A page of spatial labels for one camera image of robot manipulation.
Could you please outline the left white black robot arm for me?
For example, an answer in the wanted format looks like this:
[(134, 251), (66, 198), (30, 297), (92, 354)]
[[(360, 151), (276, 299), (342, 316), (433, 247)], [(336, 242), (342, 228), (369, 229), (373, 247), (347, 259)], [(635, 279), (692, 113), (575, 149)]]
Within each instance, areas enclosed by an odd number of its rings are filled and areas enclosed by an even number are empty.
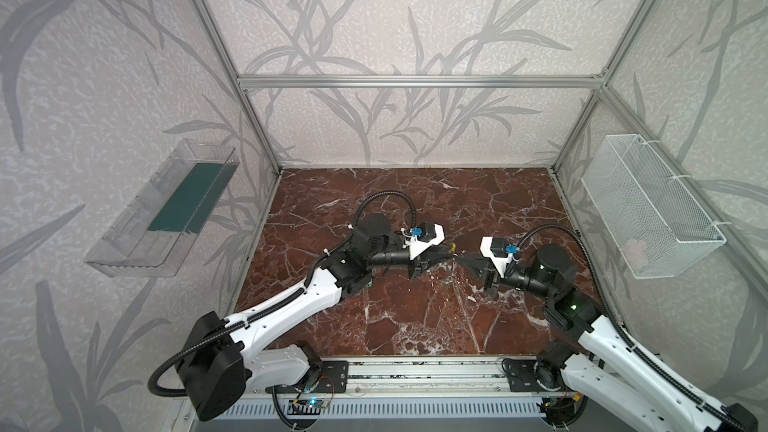
[(364, 213), (388, 194), (380, 191), (362, 202), (348, 235), (322, 252), (303, 280), (245, 311), (225, 318), (214, 312), (200, 317), (181, 351), (152, 372), (148, 391), (157, 397), (186, 397), (197, 418), (208, 421), (253, 388), (310, 386), (317, 381), (322, 361), (310, 346), (271, 349), (270, 344), (367, 287), (378, 268), (405, 267), (416, 278), (455, 256), (443, 227), (418, 222), (415, 204), (403, 192), (392, 194), (408, 206), (408, 228), (396, 231), (386, 216)]

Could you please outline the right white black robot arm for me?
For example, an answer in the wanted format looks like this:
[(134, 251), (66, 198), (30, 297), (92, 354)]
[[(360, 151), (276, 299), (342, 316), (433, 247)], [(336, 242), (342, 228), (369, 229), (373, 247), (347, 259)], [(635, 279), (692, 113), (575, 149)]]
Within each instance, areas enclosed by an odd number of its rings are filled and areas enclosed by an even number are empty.
[(725, 405), (684, 379), (578, 289), (578, 267), (566, 248), (543, 245), (526, 264), (522, 248), (485, 237), (479, 253), (457, 261), (483, 280), (488, 293), (507, 287), (539, 297), (549, 325), (568, 336), (539, 354), (542, 386), (563, 384), (637, 431), (758, 429), (746, 407)]

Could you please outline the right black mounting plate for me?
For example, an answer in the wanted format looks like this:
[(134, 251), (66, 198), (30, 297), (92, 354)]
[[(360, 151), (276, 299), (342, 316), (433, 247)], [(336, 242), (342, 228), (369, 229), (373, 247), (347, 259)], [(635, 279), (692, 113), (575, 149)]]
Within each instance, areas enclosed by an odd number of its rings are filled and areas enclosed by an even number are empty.
[(559, 391), (561, 384), (554, 370), (535, 359), (505, 357), (502, 372), (512, 392)]

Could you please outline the black mounting plate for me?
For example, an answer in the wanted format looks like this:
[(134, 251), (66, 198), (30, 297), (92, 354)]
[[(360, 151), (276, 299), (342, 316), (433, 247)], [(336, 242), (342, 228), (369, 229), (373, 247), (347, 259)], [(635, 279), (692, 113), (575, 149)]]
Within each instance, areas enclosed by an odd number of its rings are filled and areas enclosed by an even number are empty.
[(343, 360), (323, 361), (313, 365), (309, 371), (294, 385), (276, 387), (279, 394), (294, 393), (344, 393), (349, 379), (350, 363)]
[(512, 392), (559, 391), (561, 384), (554, 370), (535, 359), (505, 357), (502, 372)]

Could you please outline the pink object in basket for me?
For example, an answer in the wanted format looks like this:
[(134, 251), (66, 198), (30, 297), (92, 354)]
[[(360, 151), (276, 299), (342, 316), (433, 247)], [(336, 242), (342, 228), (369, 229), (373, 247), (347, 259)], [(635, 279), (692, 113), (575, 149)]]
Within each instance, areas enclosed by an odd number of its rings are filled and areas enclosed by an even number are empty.
[(622, 248), (624, 257), (633, 271), (641, 271), (648, 263), (648, 243), (645, 240), (630, 238)]

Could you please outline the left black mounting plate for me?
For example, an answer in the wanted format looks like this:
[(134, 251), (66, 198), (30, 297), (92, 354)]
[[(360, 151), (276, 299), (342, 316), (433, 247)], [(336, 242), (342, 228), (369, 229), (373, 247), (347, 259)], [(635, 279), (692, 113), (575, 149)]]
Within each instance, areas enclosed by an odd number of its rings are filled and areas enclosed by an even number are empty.
[(309, 371), (294, 385), (276, 387), (279, 394), (294, 393), (344, 393), (349, 379), (350, 363), (343, 360), (323, 361), (313, 365)]

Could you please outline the green led circuit board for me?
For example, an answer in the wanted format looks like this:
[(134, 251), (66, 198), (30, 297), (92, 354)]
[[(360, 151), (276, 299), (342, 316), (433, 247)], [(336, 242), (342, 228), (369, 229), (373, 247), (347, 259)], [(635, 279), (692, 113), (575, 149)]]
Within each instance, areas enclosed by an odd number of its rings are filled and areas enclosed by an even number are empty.
[(333, 400), (330, 397), (310, 397), (308, 399), (293, 399), (289, 402), (287, 412), (289, 415), (317, 416), (329, 409)]

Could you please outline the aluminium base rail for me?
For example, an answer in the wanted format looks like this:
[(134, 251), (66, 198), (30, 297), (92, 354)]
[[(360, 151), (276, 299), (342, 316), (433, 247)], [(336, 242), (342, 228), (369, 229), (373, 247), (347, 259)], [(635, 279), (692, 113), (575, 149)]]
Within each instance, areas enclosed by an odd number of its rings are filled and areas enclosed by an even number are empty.
[[(501, 368), (502, 359), (491, 362), (466, 357), (454, 361), (438, 358), (425, 363), (363, 361), (350, 366), (344, 393), (407, 391), (475, 395), (490, 391), (495, 382), (506, 381), (508, 384)], [(309, 350), (296, 345), (262, 351), (253, 356), (247, 356), (236, 348), (228, 348), (205, 355), (199, 364), (193, 364), (190, 356), (175, 363), (173, 367), (182, 382), (179, 389), (161, 387), (157, 375), (152, 376), (148, 387), (158, 396), (188, 397), (199, 418), (210, 420), (230, 408), (243, 394), (281, 385), (294, 385), (311, 366), (322, 362), (312, 356)], [(559, 391), (513, 393), (553, 395), (566, 391), (577, 393), (563, 384)]]

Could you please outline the aluminium frame crossbar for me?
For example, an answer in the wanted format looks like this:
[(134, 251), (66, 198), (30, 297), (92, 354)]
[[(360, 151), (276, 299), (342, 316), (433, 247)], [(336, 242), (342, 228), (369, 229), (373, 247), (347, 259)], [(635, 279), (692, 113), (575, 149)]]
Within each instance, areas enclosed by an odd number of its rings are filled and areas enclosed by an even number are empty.
[(244, 90), (264, 88), (566, 88), (596, 89), (588, 75), (242, 75)]

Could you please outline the clear plastic wall tray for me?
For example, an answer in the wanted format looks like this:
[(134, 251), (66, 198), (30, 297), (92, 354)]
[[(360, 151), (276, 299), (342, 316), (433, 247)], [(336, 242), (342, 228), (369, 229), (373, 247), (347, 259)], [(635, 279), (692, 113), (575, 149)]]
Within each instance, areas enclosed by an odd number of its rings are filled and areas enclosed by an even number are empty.
[(85, 263), (112, 278), (176, 276), (239, 165), (233, 146), (181, 140)]

